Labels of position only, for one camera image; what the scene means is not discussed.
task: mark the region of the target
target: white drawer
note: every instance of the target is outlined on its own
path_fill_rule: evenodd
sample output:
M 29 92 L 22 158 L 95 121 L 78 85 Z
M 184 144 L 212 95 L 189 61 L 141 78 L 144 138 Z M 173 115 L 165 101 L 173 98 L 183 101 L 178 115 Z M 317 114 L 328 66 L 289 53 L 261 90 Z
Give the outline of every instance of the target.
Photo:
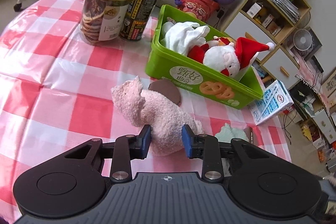
M 250 34 L 256 41 L 266 44 L 273 42 L 262 30 L 260 30 L 250 19 L 246 18 L 242 13 L 238 13 L 230 25 L 224 30 L 230 37 L 237 39 L 245 37 L 245 33 Z M 260 52 L 258 59 L 262 60 L 269 52 Z
M 336 141 L 335 129 L 324 109 L 319 110 L 313 120 L 329 143 Z
M 287 89 L 294 86 L 299 80 L 295 77 L 299 69 L 288 58 L 288 56 L 279 48 L 275 54 L 268 59 L 263 65 L 276 79 L 285 84 Z

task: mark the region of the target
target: green plastic box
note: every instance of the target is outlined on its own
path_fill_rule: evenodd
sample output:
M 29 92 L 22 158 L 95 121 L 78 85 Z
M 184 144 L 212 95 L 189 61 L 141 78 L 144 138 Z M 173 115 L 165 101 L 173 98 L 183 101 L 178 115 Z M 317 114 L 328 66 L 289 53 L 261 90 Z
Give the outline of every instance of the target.
M 240 82 L 238 82 L 162 45 L 161 26 L 167 22 L 167 17 L 171 17 L 176 22 L 193 21 L 199 23 L 201 26 L 206 25 L 204 22 L 170 5 L 163 5 L 152 40 L 152 51 L 145 69 L 147 75 L 156 79 L 167 78 L 182 89 L 189 90 L 236 109 L 243 108 L 255 99 L 263 98 L 263 91 L 252 68 L 249 68 Z M 210 32 L 206 36 L 207 41 L 213 39 L 214 35 L 228 37 L 227 34 L 221 33 L 211 26 L 209 27 Z M 219 87 L 226 85 L 229 88 L 226 88 L 224 92 L 220 92 L 217 95 L 204 94 L 204 92 L 213 93 L 211 89 L 209 90 L 210 92 L 207 92 L 207 89 L 213 85 L 216 89 L 218 84 Z

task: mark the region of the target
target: metal screw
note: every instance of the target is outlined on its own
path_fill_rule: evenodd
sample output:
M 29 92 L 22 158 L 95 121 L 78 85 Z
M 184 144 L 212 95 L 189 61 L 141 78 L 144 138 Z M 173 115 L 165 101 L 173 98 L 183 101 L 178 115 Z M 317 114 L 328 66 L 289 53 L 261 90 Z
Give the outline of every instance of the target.
M 112 178 L 117 180 L 123 180 L 128 177 L 128 173 L 124 171 L 117 171 L 112 174 Z
M 209 171 L 205 173 L 205 177 L 211 180 L 219 179 L 221 178 L 221 176 L 222 176 L 221 173 L 217 171 Z

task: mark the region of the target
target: red santa hat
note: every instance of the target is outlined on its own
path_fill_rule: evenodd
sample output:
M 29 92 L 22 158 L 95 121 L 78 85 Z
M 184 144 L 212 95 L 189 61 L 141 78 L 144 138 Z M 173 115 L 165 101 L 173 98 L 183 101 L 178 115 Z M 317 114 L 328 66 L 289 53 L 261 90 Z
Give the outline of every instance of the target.
M 240 69 L 247 67 L 257 52 L 272 50 L 274 50 L 272 42 L 263 44 L 245 37 L 239 37 L 235 45 L 235 53 L 240 63 Z

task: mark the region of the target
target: chair caster wheel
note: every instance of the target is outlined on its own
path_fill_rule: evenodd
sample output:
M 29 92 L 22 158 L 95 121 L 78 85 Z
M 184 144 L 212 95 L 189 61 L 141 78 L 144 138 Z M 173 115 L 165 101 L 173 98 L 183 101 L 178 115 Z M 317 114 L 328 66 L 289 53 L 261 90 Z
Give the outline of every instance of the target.
M 22 3 L 17 3 L 14 5 L 14 11 L 16 12 L 19 12 L 21 11 L 21 6 L 22 6 Z

